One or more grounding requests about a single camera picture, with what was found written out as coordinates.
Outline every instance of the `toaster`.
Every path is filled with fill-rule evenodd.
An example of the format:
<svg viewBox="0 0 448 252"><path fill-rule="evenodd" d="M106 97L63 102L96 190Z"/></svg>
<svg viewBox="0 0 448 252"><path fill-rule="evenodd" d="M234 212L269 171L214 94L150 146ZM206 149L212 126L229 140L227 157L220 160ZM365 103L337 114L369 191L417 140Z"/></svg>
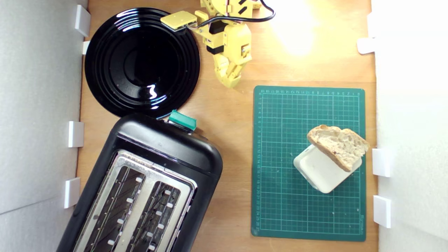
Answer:
<svg viewBox="0 0 448 252"><path fill-rule="evenodd" d="M177 111L119 119L57 251L190 251L222 171L195 124Z"/></svg>

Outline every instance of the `white plastic block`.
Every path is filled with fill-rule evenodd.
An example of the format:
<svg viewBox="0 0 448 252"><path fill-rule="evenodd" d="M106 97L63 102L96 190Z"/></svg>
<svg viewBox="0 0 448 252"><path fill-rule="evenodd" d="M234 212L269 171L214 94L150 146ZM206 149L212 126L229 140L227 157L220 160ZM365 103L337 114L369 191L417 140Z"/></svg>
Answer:
<svg viewBox="0 0 448 252"><path fill-rule="evenodd" d="M377 10L379 10L379 8L381 7L381 3L380 3L381 1L384 2L384 0L371 0L370 1L370 5L372 7L372 12L376 12Z"/></svg>
<svg viewBox="0 0 448 252"><path fill-rule="evenodd" d="M76 8L75 29L78 30L84 37L89 36L90 13L80 4L78 4Z"/></svg>
<svg viewBox="0 0 448 252"><path fill-rule="evenodd" d="M391 228L391 200L378 195L373 196L373 221Z"/></svg>
<svg viewBox="0 0 448 252"><path fill-rule="evenodd" d="M89 47L90 44L90 40L89 41L84 41L82 43L82 54L85 55L87 53L87 48Z"/></svg>
<svg viewBox="0 0 448 252"><path fill-rule="evenodd" d="M69 148L84 146L84 123L69 121Z"/></svg>
<svg viewBox="0 0 448 252"><path fill-rule="evenodd" d="M375 51L375 39L374 38L360 38L356 42L358 52L360 54L367 54Z"/></svg>
<svg viewBox="0 0 448 252"><path fill-rule="evenodd" d="M373 174L389 178L391 176L390 163L384 150L372 149Z"/></svg>
<svg viewBox="0 0 448 252"><path fill-rule="evenodd" d="M346 172L325 153L310 145L294 158L293 164L313 188L330 193L361 166L362 159L353 164L350 172Z"/></svg>
<svg viewBox="0 0 448 252"><path fill-rule="evenodd" d="M64 208L67 209L75 205L79 200L81 190L80 178L73 178L65 181Z"/></svg>

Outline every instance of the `bread crust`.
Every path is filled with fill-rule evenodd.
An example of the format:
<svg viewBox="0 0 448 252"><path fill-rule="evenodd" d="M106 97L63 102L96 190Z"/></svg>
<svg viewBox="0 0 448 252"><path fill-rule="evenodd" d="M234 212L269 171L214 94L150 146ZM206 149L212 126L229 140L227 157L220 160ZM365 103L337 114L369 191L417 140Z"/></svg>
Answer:
<svg viewBox="0 0 448 252"><path fill-rule="evenodd" d="M325 155L327 155L331 160L333 160L333 162L335 162L341 169L343 169L343 170L346 171L346 172L350 172L350 171L352 170L352 167L347 167L347 166L345 166L345 165L342 163L342 161L335 155L335 153L334 153L331 149L329 149L329 148L323 146L322 144L318 143L317 141L315 141L315 140L313 139L312 134L313 134L314 132L319 131L319 130L329 130L329 129L335 129L335 130L337 130L337 131L339 131L339 132L342 132L342 131L348 131L348 133L351 133L351 134L357 136L357 138L359 138L359 140L361 140L363 144L367 145L367 148L370 148L370 145L369 145L369 143L368 143L365 139L363 139L361 136L359 136L358 134L356 134L356 132L354 132L354 131L351 130L351 129L344 129L344 130L341 130L339 127L336 127L336 126L328 127L327 125L322 124L322 125L319 125L319 126L313 128L312 130L310 130L310 131L308 132L308 134L306 135L306 137L307 137L308 141L309 141L312 145L314 145L315 147L317 147L317 149L319 149L320 151L322 151L323 153L325 153Z"/></svg>

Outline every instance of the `white side panel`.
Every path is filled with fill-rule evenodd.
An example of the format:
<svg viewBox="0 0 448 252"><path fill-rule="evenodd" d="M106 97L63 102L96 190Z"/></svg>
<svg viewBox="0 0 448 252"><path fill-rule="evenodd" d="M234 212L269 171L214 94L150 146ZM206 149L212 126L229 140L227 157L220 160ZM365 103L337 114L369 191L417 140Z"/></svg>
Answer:
<svg viewBox="0 0 448 252"><path fill-rule="evenodd" d="M392 228L380 227L380 252L448 251L447 5L372 0L381 22L377 148L393 172L378 177L378 195L392 201Z"/></svg>
<svg viewBox="0 0 448 252"><path fill-rule="evenodd" d="M0 215L0 251L55 251L73 208L53 198Z"/></svg>
<svg viewBox="0 0 448 252"><path fill-rule="evenodd" d="M67 139L81 95L77 4L87 0L1 0L0 213L62 199L64 181L75 177L78 150Z"/></svg>

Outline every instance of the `wooden surface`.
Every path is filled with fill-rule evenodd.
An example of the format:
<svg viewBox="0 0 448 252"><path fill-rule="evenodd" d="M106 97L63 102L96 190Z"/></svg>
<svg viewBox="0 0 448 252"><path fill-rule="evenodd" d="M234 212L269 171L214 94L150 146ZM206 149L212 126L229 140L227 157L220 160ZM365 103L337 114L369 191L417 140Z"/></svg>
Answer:
<svg viewBox="0 0 448 252"><path fill-rule="evenodd" d="M277 16L270 22L249 24L253 60L246 66L239 86L227 89L215 79L211 55L200 44L199 82L179 110L198 120L203 135L219 149L224 160L220 182L192 251L377 252L378 227L373 222L372 201L377 181L371 172L371 152L367 154L365 242L260 238L250 234L252 100L256 85L363 88L367 140L376 145L374 58L361 56L356 49L356 40L367 36L370 1L266 2L275 7ZM90 36L112 15L135 7L176 12L194 11L200 6L199 0L89 0ZM256 15L267 15L267 11L260 10ZM81 121L85 123L85 143L78 159L82 187L117 119L93 98L83 76Z"/></svg>

